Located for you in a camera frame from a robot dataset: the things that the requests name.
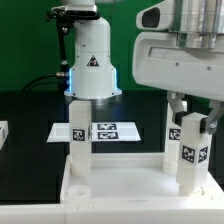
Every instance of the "white block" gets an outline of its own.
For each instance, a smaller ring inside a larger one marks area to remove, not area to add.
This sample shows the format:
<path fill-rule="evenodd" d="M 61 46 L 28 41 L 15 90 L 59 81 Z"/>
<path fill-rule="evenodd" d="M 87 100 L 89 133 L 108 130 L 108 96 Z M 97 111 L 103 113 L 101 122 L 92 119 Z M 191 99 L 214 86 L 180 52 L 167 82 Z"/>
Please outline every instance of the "white block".
<path fill-rule="evenodd" d="M 91 102 L 73 101 L 69 105 L 71 171 L 86 177 L 91 171 Z"/>
<path fill-rule="evenodd" d="M 181 144 L 177 168 L 177 182 L 181 189 L 195 193 L 206 186 L 211 136 L 200 133 L 201 119 L 193 113 L 182 120 Z"/>
<path fill-rule="evenodd" d="M 184 110 L 187 111 L 187 102 L 183 101 Z M 181 128 L 172 121 L 173 111 L 168 103 L 166 120 L 166 140 L 163 172 L 175 176 L 177 174 L 177 160 L 180 148 Z"/>
<path fill-rule="evenodd" d="M 8 122 L 0 121 L 0 150 L 8 136 L 8 133 L 9 133 Z"/>

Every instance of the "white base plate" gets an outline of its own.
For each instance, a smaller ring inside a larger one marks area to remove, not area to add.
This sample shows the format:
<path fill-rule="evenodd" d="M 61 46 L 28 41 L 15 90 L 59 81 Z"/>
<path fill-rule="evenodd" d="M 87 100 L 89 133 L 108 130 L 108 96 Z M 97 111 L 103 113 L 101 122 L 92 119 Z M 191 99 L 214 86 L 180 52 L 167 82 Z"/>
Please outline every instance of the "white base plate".
<path fill-rule="evenodd" d="M 92 123 L 92 142 L 140 141 L 134 122 Z M 69 142 L 69 123 L 55 123 L 47 142 Z"/>

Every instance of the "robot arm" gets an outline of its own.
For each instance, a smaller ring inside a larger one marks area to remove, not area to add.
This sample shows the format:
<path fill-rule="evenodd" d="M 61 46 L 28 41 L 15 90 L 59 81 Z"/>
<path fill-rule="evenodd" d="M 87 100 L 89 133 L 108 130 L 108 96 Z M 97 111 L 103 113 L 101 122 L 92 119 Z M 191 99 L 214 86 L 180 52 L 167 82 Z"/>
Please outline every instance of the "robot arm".
<path fill-rule="evenodd" d="M 177 182 L 180 195 L 204 195 L 211 135 L 224 114 L 224 0 L 165 0 L 140 12 L 133 75 L 165 89 L 173 121 L 181 126 Z M 184 94 L 210 99 L 208 116 L 186 116 Z"/>

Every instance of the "white rectangular block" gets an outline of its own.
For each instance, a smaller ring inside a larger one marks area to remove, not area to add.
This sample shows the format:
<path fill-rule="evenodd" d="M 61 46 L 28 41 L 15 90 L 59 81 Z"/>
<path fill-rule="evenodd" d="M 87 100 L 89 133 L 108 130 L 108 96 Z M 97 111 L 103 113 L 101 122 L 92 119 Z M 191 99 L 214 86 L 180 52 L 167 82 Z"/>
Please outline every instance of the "white rectangular block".
<path fill-rule="evenodd" d="M 69 105 L 70 154 L 73 176 L 85 177 L 91 171 L 91 102 L 73 101 Z"/>
<path fill-rule="evenodd" d="M 9 133 L 8 122 L 0 121 L 0 149 L 2 148 Z"/>
<path fill-rule="evenodd" d="M 186 192 L 197 192 L 207 184 L 211 136 L 200 133 L 204 117 L 193 113 L 182 120 L 177 182 Z"/>

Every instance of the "green background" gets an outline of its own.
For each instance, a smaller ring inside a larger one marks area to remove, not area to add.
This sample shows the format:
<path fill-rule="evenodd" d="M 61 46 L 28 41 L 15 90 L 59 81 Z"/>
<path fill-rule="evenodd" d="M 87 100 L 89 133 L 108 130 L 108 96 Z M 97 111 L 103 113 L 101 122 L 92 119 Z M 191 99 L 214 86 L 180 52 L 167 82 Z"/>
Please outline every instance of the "green background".
<path fill-rule="evenodd" d="M 132 78 L 134 41 L 140 31 L 136 15 L 161 0 L 124 0 L 98 4 L 101 16 L 111 24 L 111 61 L 118 69 L 122 90 L 145 89 Z M 21 90 L 29 81 L 59 71 L 60 57 L 55 21 L 47 23 L 45 12 L 61 5 L 60 0 L 1 0 L 0 91 Z M 66 37 L 70 66 L 74 64 L 74 33 Z"/>

